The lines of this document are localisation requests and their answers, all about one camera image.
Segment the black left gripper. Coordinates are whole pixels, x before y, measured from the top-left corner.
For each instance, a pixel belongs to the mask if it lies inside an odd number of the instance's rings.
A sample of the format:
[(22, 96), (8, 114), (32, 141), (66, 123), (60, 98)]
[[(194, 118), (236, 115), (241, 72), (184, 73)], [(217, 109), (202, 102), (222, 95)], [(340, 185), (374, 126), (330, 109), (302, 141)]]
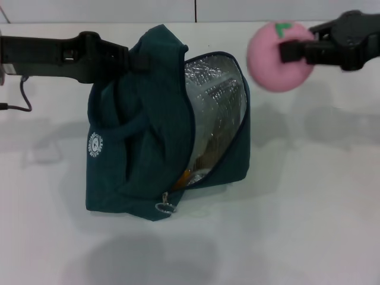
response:
[(93, 83), (151, 69), (150, 57), (126, 46), (102, 41), (102, 57), (127, 65), (103, 65), (96, 53), (97, 33), (82, 32), (72, 39), (0, 37), (0, 67), (7, 75), (66, 77)]

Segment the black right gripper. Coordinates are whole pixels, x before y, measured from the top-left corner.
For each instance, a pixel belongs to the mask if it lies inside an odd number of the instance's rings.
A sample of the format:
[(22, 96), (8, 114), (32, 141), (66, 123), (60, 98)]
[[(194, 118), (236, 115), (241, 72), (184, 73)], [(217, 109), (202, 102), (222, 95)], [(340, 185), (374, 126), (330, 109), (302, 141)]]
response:
[(308, 65), (340, 66), (357, 71), (367, 61), (380, 56), (380, 14), (347, 11), (337, 19), (309, 28), (316, 39), (291, 40), (280, 44), (282, 63), (304, 60)]

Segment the yellow banana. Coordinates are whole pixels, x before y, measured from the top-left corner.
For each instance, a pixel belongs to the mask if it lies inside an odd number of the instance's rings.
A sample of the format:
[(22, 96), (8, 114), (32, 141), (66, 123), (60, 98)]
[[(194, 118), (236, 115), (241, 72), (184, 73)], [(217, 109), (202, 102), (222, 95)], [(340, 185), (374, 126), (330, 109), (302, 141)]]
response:
[(174, 184), (172, 190), (177, 191), (185, 186), (187, 186), (187, 183), (189, 181), (189, 178), (191, 176), (191, 170), (186, 169), (182, 176), (179, 178), (179, 180)]

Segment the dark teal insulated lunch bag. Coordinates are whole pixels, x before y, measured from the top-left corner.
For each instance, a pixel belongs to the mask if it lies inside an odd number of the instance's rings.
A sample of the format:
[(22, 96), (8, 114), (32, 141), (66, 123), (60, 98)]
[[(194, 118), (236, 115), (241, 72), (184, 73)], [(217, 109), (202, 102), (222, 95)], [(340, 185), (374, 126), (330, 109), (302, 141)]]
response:
[[(157, 221), (169, 217), (183, 193), (241, 181), (250, 159), (250, 92), (234, 56), (211, 52), (185, 59), (188, 51), (166, 26), (149, 29), (131, 49), (150, 57), (151, 69), (92, 86), (88, 98), (85, 206)], [(241, 122), (221, 154), (205, 154), (187, 186), (173, 191), (188, 168), (195, 116), (187, 78), (203, 84), (224, 75), (243, 83)]]

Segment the pink toy peach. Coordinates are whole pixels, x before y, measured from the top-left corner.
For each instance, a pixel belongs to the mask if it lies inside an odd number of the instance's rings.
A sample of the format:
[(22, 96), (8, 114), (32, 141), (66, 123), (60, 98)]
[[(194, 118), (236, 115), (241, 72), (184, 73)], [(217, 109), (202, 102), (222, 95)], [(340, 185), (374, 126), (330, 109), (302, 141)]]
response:
[(270, 22), (261, 27), (247, 48), (247, 69), (253, 80), (272, 92), (290, 91), (311, 75), (314, 67), (301, 59), (283, 63), (280, 44), (290, 40), (313, 40), (313, 34), (294, 21)]

